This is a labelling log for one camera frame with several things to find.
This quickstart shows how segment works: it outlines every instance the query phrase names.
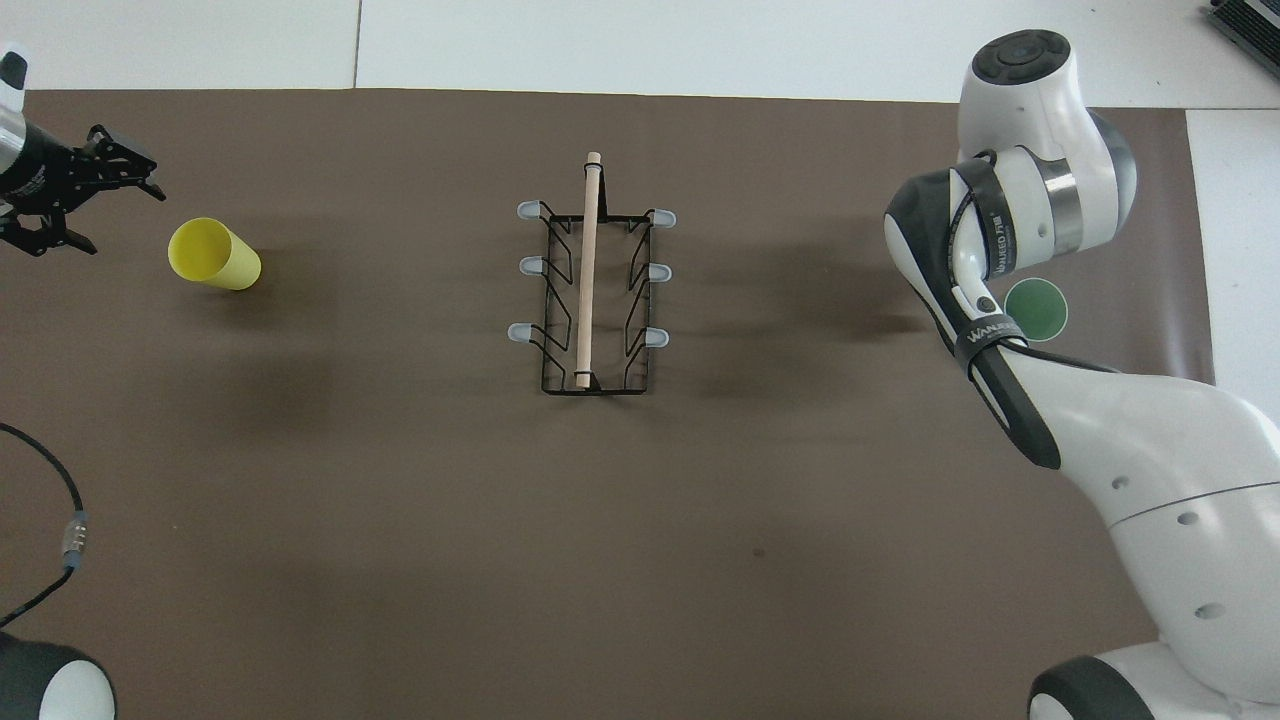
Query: cable connector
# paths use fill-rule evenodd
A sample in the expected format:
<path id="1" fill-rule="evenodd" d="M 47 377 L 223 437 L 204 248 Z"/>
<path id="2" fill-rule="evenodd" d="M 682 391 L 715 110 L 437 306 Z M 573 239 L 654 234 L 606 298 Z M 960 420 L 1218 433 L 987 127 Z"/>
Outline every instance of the cable connector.
<path id="1" fill-rule="evenodd" d="M 84 544 L 88 542 L 88 514 L 77 511 L 67 529 L 63 532 L 63 568 L 76 570 L 79 568 Z"/>

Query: white floor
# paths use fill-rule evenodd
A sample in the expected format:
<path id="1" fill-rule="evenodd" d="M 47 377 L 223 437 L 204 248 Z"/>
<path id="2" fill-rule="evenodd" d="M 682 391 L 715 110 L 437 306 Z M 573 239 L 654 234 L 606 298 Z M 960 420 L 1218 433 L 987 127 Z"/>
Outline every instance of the white floor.
<path id="1" fill-rule="evenodd" d="M 1056 29 L 1091 105 L 1188 108 L 1219 384 L 1280 420 L 1280 79 L 1196 0 L 6 0 L 33 88 L 431 87 L 946 101 Z"/>

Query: black vent grille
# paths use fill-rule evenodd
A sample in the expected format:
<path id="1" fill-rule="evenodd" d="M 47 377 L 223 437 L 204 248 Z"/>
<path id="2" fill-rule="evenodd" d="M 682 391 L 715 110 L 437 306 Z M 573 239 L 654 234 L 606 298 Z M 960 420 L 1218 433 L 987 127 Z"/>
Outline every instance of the black vent grille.
<path id="1" fill-rule="evenodd" d="M 1280 0 L 1262 3 L 1280 14 Z M 1210 13 L 1208 19 L 1267 69 L 1280 76 L 1280 28 L 1247 0 L 1226 0 Z"/>

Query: yellow cup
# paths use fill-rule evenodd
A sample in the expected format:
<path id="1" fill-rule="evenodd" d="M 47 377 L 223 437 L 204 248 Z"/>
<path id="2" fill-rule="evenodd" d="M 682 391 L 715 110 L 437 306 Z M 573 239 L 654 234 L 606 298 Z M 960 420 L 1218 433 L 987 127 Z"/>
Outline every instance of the yellow cup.
<path id="1" fill-rule="evenodd" d="M 212 218 L 187 220 L 169 238 L 169 266 L 184 281 L 244 290 L 262 273 L 257 252 Z"/>

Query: wooden handle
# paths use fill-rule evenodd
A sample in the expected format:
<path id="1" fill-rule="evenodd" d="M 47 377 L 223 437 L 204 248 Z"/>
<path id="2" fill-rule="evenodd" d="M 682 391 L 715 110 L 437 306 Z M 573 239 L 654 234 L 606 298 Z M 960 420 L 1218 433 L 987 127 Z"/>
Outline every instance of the wooden handle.
<path id="1" fill-rule="evenodd" d="M 582 269 L 577 291 L 577 373 L 591 372 L 591 309 L 595 301 L 595 225 L 600 222 L 600 154 L 586 154 L 586 192 L 582 197 Z M 580 388 L 591 386 L 590 374 L 575 374 Z"/>

